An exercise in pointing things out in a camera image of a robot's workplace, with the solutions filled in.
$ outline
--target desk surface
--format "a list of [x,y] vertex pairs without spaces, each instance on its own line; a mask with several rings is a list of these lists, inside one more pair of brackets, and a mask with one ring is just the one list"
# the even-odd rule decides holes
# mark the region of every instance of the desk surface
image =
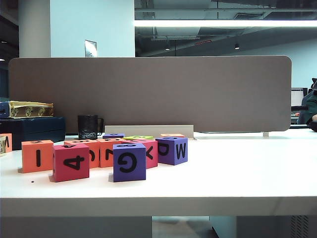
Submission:
[[1,215],[317,215],[317,155],[311,153],[317,133],[195,138],[187,163],[159,164],[144,181],[111,182],[111,167],[90,169],[90,178],[51,182],[52,171],[19,173],[21,151],[13,151],[0,158]]

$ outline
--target purple block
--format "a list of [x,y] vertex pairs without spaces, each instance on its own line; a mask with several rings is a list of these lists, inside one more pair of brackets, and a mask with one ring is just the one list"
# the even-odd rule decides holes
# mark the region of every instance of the purple block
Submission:
[[109,138],[123,138],[125,135],[123,133],[119,134],[105,134],[103,135],[103,139],[109,139]]
[[113,145],[113,181],[146,179],[146,148],[141,143]]
[[157,138],[158,162],[178,165],[188,161],[188,139],[182,137]]

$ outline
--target letter block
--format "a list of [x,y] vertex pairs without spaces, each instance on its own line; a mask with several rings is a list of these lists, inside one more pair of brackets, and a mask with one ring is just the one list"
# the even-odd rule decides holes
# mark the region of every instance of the letter block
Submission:
[[161,134],[161,137],[182,137],[185,138],[182,134]]
[[12,134],[11,133],[5,133],[5,134],[0,134],[0,137],[4,136],[5,137],[5,152],[11,152],[12,151]]
[[53,177],[56,182],[89,178],[87,145],[55,145],[53,151]]
[[181,137],[157,138],[158,162],[178,165],[188,160],[188,139]]
[[145,180],[145,154],[141,143],[113,145],[113,181]]
[[99,167],[99,141],[97,140],[66,140],[64,145],[85,144],[89,147],[89,167]]
[[120,134],[105,134],[103,135],[103,139],[109,139],[109,138],[123,138],[125,135],[123,133]]
[[147,169],[158,166],[158,142],[156,140],[128,140],[127,143],[142,143],[146,149]]
[[22,168],[24,173],[53,169],[53,142],[51,140],[23,141]]
[[125,140],[137,140],[137,139],[144,139],[144,140],[154,140],[154,137],[151,135],[132,135],[124,137]]
[[122,138],[98,139],[100,145],[100,168],[113,166],[113,145],[126,141]]

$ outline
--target computer monitor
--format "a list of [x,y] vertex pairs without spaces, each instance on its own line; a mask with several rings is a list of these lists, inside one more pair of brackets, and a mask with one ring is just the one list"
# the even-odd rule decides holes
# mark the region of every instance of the computer monitor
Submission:
[[302,99],[307,95],[307,88],[292,88],[291,89],[291,106],[300,106]]

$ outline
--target black mug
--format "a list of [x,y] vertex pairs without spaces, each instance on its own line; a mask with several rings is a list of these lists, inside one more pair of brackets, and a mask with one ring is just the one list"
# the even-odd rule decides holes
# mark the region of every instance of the black mug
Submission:
[[97,140],[98,135],[103,133],[104,119],[98,118],[97,115],[83,115],[78,116],[78,139]]

